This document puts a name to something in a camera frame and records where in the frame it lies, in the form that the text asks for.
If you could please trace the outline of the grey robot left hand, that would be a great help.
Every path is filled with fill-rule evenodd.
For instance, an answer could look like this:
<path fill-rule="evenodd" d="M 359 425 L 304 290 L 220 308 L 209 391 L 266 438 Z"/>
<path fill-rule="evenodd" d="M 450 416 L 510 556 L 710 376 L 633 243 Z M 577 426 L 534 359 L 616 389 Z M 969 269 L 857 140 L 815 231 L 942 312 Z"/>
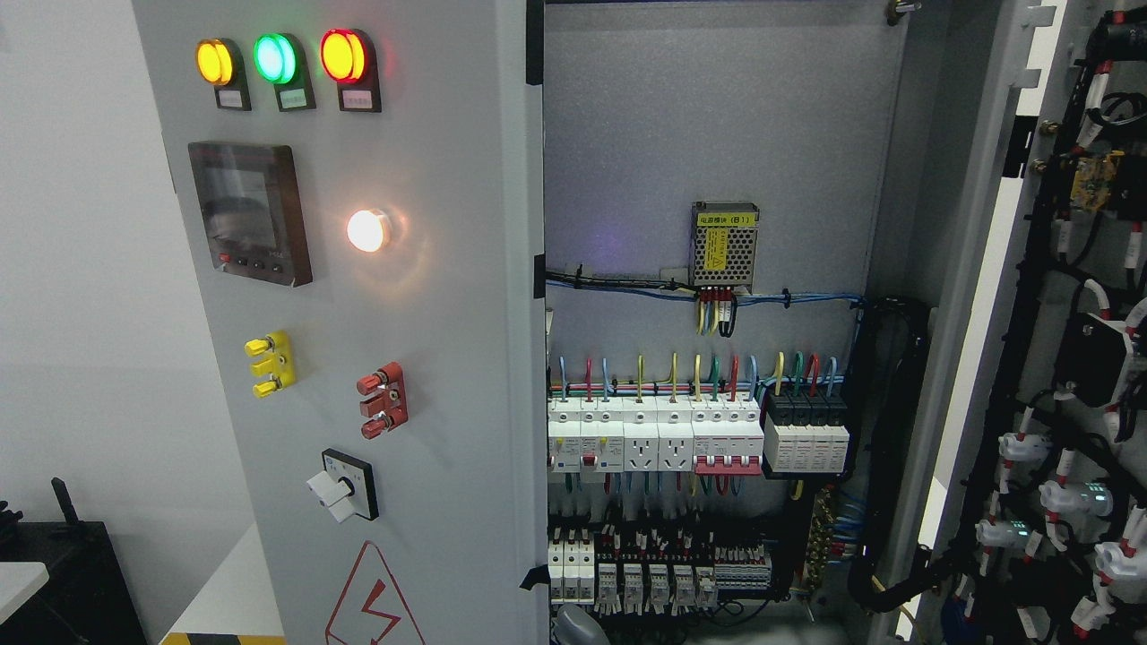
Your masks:
<path fill-rule="evenodd" d="M 590 616 L 582 606 L 568 603 L 556 611 L 551 627 L 552 644 L 599 644 L 609 645 L 609 638 L 601 624 Z"/>

